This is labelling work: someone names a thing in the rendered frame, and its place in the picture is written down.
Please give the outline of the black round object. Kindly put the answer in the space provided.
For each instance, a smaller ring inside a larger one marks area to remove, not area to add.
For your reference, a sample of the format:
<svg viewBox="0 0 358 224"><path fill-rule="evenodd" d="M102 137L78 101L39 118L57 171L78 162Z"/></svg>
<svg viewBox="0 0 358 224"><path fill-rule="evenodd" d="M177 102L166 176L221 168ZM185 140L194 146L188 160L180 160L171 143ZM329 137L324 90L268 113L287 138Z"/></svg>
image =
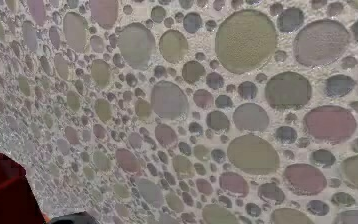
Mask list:
<svg viewBox="0 0 358 224"><path fill-rule="evenodd" d="M52 218L48 224L100 224L86 211Z"/></svg>

